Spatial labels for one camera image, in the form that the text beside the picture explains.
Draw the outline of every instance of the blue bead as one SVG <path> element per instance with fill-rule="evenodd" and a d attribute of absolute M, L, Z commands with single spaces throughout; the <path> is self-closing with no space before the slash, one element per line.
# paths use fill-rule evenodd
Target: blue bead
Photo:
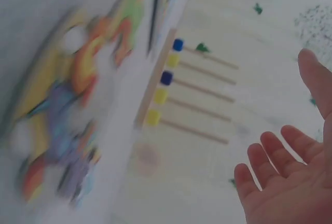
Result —
<path fill-rule="evenodd" d="M 173 44 L 173 49 L 175 51 L 181 52 L 183 49 L 184 41 L 181 39 L 176 39 Z"/>
<path fill-rule="evenodd" d="M 172 81 L 173 81 L 173 73 L 170 71 L 164 71 L 162 73 L 160 83 L 165 86 L 169 86 L 172 83 Z"/>

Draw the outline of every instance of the palm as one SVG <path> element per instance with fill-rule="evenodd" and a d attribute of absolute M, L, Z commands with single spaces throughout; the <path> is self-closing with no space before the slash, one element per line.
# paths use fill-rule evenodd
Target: palm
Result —
<path fill-rule="evenodd" d="M 326 92 L 321 85 L 328 76 L 332 86 L 332 74 L 310 56 L 312 53 L 306 50 L 299 55 L 300 71 L 325 119 L 324 145 L 294 127 L 285 126 L 281 131 L 283 137 L 306 164 L 296 161 L 270 132 L 262 135 L 262 145 L 249 147 L 249 160 L 262 191 L 245 164 L 235 169 L 239 197 L 249 224 L 331 222 L 332 95 L 324 97 Z"/>

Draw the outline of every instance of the wooden stick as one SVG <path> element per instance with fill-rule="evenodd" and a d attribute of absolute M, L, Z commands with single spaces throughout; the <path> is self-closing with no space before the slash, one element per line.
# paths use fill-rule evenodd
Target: wooden stick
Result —
<path fill-rule="evenodd" d="M 208 75 L 208 76 L 211 76 L 217 80 L 220 80 L 222 82 L 226 82 L 228 84 L 231 84 L 231 85 L 235 85 L 236 84 L 236 81 L 232 80 L 232 79 L 229 79 L 227 77 L 224 77 L 222 75 L 219 75 L 219 74 L 216 74 L 214 72 L 211 72 L 211 71 L 208 71 L 206 69 L 203 69 L 203 68 L 200 68 L 200 67 L 197 67 L 197 66 L 193 66 L 191 65 L 190 63 L 187 63 L 187 62 L 183 62 L 183 61 L 180 61 L 179 62 L 179 65 L 181 65 L 182 67 L 185 67 L 185 68 L 188 68 L 188 69 L 191 69 L 193 71 L 196 71 L 198 73 L 201 73 L 201 74 L 204 74 L 204 75 Z"/>
<path fill-rule="evenodd" d="M 174 104 L 174 105 L 177 105 L 177 106 L 180 106 L 180 107 L 183 107 L 183 108 L 186 108 L 186 109 L 190 109 L 192 111 L 196 111 L 198 113 L 206 114 L 208 116 L 211 116 L 211 117 L 216 118 L 216 119 L 220 119 L 222 121 L 227 121 L 227 122 L 232 121 L 231 118 L 229 118 L 227 116 L 224 116 L 224 115 L 221 115 L 221 114 L 216 114 L 212 111 L 209 111 L 209 110 L 191 105 L 191 104 L 186 103 L 186 102 L 179 101 L 179 100 L 171 98 L 171 97 L 168 98 L 167 102 L 169 102 L 171 104 Z"/>
<path fill-rule="evenodd" d="M 200 52 L 200 51 L 198 51 L 196 49 L 192 49 L 192 48 L 188 48 L 188 47 L 183 47 L 183 49 L 186 50 L 186 51 L 188 51 L 188 52 L 190 52 L 190 53 L 199 55 L 199 56 L 201 56 L 201 57 L 203 57 L 205 59 L 209 59 L 211 61 L 217 62 L 217 63 L 219 63 L 221 65 L 224 65 L 224 66 L 227 66 L 227 67 L 230 67 L 230 68 L 233 68 L 233 69 L 239 69 L 239 66 L 234 65 L 234 64 L 232 64 L 230 62 L 223 61 L 223 60 L 221 60 L 221 59 L 219 59 L 217 57 L 214 57 L 214 56 L 212 56 L 210 54 L 203 53 L 203 52 Z"/>
<path fill-rule="evenodd" d="M 214 135 L 211 135 L 211 134 L 208 134 L 208 133 L 204 133 L 204 132 L 201 132 L 201 131 L 186 127 L 184 125 L 165 120 L 165 119 L 161 119 L 160 124 L 164 124 L 164 125 L 167 125 L 169 127 L 178 129 L 178 130 L 183 131 L 183 132 L 188 132 L 188 133 L 191 133 L 193 135 L 196 135 L 196 136 L 199 136 L 199 137 L 202 137 L 202 138 L 210 139 L 210 140 L 216 141 L 216 142 L 221 143 L 221 144 L 227 145 L 229 143 L 229 141 L 227 139 L 217 137 L 217 136 L 214 136 Z"/>
<path fill-rule="evenodd" d="M 220 100 L 224 100 L 224 101 L 227 101 L 227 102 L 230 102 L 230 103 L 234 103 L 235 100 L 231 97 L 228 97 L 228 96 L 225 96 L 223 94 L 219 94 L 219 93 L 216 93 L 216 92 L 213 92 L 209 89 L 206 89 L 206 88 L 202 88 L 202 87 L 199 87 L 199 86 L 196 86 L 196 85 L 193 85 L 193 84 L 190 84 L 188 82 L 185 82 L 185 81 L 182 81 L 182 80 L 178 80 L 178 79 L 173 79 L 173 82 L 180 85 L 180 86 L 183 86 L 183 87 L 186 87 L 186 88 L 190 88 L 190 89 L 193 89 L 193 90 L 196 90 L 196 91 L 199 91 L 201 93 L 205 93 L 205 94 L 209 94 L 211 96 L 214 96 Z"/>
<path fill-rule="evenodd" d="M 155 89 L 159 83 L 165 62 L 168 58 L 168 53 L 170 52 L 172 45 L 174 43 L 175 34 L 176 34 L 175 29 L 171 29 L 169 31 L 165 44 L 160 52 L 159 59 L 156 63 L 154 71 L 150 77 L 149 84 L 145 90 L 145 94 L 142 99 L 142 102 L 141 102 L 141 105 L 139 108 L 139 112 L 137 113 L 136 120 L 135 120 L 135 123 L 138 127 L 143 126 L 144 119 L 145 119 L 146 113 L 149 109 L 150 102 L 153 98 Z"/>

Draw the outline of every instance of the green shape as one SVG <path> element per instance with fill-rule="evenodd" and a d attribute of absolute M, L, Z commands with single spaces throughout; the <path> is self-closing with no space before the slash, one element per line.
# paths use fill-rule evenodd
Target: green shape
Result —
<path fill-rule="evenodd" d="M 211 53 L 211 50 L 204 43 L 198 44 L 196 50 L 203 53 Z"/>
<path fill-rule="evenodd" d="M 236 188 L 236 184 L 235 184 L 235 179 L 229 179 L 228 180 L 231 184 L 233 184 L 234 188 Z"/>
<path fill-rule="evenodd" d="M 259 3 L 256 3 L 254 10 L 257 12 L 257 14 L 262 14 L 263 12 L 263 8 L 261 8 L 261 6 L 259 5 Z"/>
<path fill-rule="evenodd" d="M 315 100 L 314 98 L 311 98 L 311 99 L 310 99 L 310 102 L 311 102 L 311 104 L 313 104 L 314 106 L 317 106 L 317 105 L 316 105 L 316 100 Z"/>

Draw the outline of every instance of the yellow bead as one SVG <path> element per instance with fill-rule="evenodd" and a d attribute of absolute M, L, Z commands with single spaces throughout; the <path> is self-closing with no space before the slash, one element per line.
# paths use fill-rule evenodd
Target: yellow bead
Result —
<path fill-rule="evenodd" d="M 152 127 L 156 127 L 159 124 L 161 113 L 157 110 L 150 110 L 146 116 L 146 123 Z"/>
<path fill-rule="evenodd" d="M 169 55 L 168 61 L 167 61 L 167 66 L 168 67 L 177 67 L 178 63 L 180 62 L 180 56 L 179 54 L 173 53 Z"/>
<path fill-rule="evenodd" d="M 164 105 L 168 98 L 168 91 L 164 88 L 159 88 L 155 92 L 154 102 L 158 105 Z"/>

